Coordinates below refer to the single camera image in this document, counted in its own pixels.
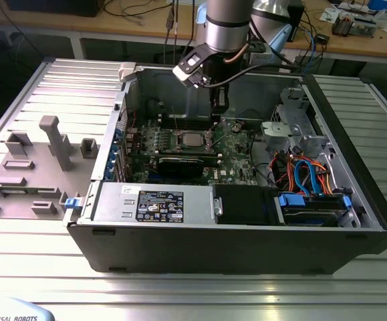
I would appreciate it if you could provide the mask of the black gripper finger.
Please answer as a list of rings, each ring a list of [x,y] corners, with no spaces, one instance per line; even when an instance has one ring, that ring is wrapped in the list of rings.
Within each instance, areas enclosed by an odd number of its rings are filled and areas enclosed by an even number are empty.
[[[224,114],[229,108],[229,88],[211,88],[211,114]]]

